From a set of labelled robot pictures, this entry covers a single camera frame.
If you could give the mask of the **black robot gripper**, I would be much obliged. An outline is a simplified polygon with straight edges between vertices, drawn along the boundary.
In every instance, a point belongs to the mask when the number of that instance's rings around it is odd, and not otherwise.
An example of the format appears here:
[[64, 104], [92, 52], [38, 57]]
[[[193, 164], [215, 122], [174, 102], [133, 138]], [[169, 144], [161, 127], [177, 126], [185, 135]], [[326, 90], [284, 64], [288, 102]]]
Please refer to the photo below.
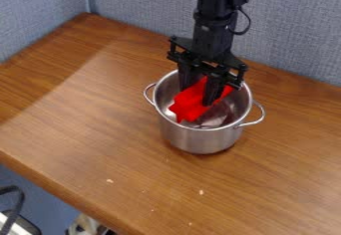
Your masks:
[[177, 63], [179, 89], [183, 91], [206, 76], [202, 104], [211, 106], [225, 86], [240, 89], [248, 66], [231, 53], [233, 38], [248, 29], [236, 30], [237, 14], [207, 20], [194, 14], [193, 37], [170, 37], [167, 58]]

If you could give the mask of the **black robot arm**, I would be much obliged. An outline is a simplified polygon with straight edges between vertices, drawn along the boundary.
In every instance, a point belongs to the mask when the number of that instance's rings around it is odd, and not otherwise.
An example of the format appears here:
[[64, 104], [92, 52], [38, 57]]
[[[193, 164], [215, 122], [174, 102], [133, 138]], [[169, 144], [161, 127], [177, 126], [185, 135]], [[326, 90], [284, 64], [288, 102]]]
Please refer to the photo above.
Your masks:
[[177, 63], [179, 89], [183, 91], [206, 77], [202, 105], [210, 106], [222, 96], [225, 86], [240, 90], [246, 64], [233, 55], [233, 38], [244, 35], [250, 26], [237, 31], [238, 13], [249, 0], [197, 0], [193, 12], [193, 37], [170, 37], [167, 58]]

